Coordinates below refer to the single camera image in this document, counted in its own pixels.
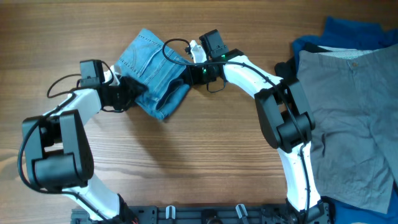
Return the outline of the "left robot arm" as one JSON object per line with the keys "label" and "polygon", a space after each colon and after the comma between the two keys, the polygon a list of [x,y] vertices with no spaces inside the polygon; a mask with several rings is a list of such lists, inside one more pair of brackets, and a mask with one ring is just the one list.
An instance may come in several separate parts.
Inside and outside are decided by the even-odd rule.
{"label": "left robot arm", "polygon": [[100,111],[127,111],[147,87],[116,74],[102,60],[81,61],[78,76],[64,101],[23,121],[17,159],[21,181],[40,194],[72,199],[86,211],[88,223],[139,223],[122,196],[95,175],[84,125]]}

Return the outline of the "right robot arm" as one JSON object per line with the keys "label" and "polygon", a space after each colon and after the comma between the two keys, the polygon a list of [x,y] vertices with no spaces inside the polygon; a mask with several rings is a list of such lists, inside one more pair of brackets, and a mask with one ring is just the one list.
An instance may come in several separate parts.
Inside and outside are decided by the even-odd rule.
{"label": "right robot arm", "polygon": [[185,49],[194,84],[209,84],[218,77],[254,98],[261,132],[277,150],[287,183],[283,205],[261,210],[264,223],[329,223],[329,206],[322,201],[310,160],[315,119],[300,82],[273,76],[254,65],[238,49],[230,50],[218,30],[192,40]]}

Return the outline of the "light blue jeans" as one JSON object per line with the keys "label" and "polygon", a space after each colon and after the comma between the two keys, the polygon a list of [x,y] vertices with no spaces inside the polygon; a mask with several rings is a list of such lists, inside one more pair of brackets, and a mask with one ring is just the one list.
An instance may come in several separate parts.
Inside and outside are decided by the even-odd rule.
{"label": "light blue jeans", "polygon": [[163,45],[154,33],[142,29],[115,63],[122,76],[131,77],[147,87],[135,102],[159,120],[168,118],[190,90],[187,67],[166,58],[183,63],[186,60]]}

